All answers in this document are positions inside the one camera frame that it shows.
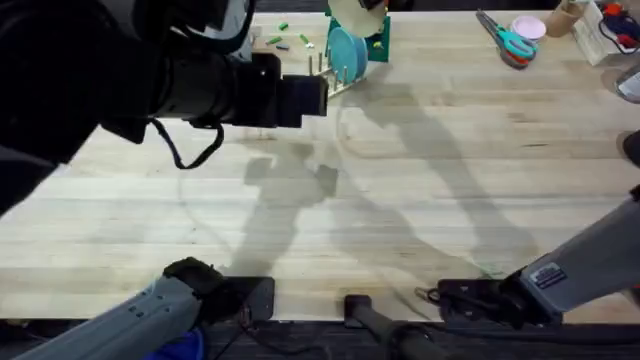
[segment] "black mount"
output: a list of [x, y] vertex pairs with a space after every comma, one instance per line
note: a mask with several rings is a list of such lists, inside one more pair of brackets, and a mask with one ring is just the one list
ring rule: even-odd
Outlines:
[[445, 279], [429, 290], [427, 301], [440, 308], [448, 325], [469, 322], [559, 327], [562, 314], [545, 311], [518, 281], [520, 271], [504, 280]]
[[436, 346], [426, 328], [419, 323], [392, 321], [372, 308], [367, 295], [344, 298], [344, 324], [348, 328], [366, 328], [383, 345], [387, 359], [441, 360], [459, 359]]
[[266, 321], [273, 316], [275, 281], [270, 277], [224, 277], [213, 266], [188, 257], [164, 269], [193, 289], [203, 301], [198, 322], [214, 323], [240, 315], [241, 321]]

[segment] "white label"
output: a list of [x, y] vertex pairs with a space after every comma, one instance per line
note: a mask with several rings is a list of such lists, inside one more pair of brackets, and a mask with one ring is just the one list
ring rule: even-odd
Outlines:
[[640, 73], [636, 73], [618, 85], [618, 89], [626, 96], [640, 97]]
[[560, 266], [556, 263], [548, 263], [540, 269], [534, 271], [529, 275], [529, 279], [533, 281], [540, 289], [546, 289], [551, 287], [562, 280], [566, 279], [567, 275], [562, 271]]

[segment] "wood grain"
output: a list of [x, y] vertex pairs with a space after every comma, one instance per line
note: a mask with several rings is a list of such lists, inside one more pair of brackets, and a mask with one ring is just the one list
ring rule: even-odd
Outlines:
[[[304, 73], [297, 36], [323, 44], [326, 28], [320, 14], [260, 14], [256, 46], [283, 36], [283, 71]], [[92, 317], [195, 256], [228, 275], [275, 277], [278, 319], [339, 319], [348, 293], [396, 319], [437, 319], [414, 287], [509, 274], [638, 183], [615, 146], [638, 108], [607, 90], [609, 69], [590, 67], [572, 38], [544, 39], [517, 72], [472, 12], [394, 14], [392, 34], [391, 64], [372, 65], [326, 118], [227, 128], [194, 171], [175, 169], [151, 129], [141, 146], [96, 131], [3, 219], [0, 317]], [[186, 159], [215, 135], [165, 123]], [[567, 318], [640, 321], [621, 295]]]

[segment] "green block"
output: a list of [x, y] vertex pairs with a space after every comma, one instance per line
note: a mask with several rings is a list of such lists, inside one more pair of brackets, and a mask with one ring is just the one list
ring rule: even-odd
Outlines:
[[[384, 30], [381, 33], [374, 34], [364, 39], [367, 42], [367, 52], [369, 53], [369, 61], [376, 62], [389, 62], [389, 49], [391, 46], [391, 18], [389, 16], [384, 18]], [[340, 23], [334, 17], [331, 18], [331, 22], [329, 23], [329, 31], [327, 32], [327, 39], [329, 39], [329, 34], [331, 30], [340, 27]], [[382, 48], [375, 48], [373, 44], [376, 42], [382, 43]], [[325, 45], [325, 54], [329, 50], [329, 42]]]

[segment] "pink container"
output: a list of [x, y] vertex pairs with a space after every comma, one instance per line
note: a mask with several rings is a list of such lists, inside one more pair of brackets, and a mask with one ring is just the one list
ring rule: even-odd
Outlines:
[[537, 42], [547, 33], [547, 27], [542, 20], [533, 16], [523, 15], [513, 20], [511, 23], [511, 31], [526, 39]]

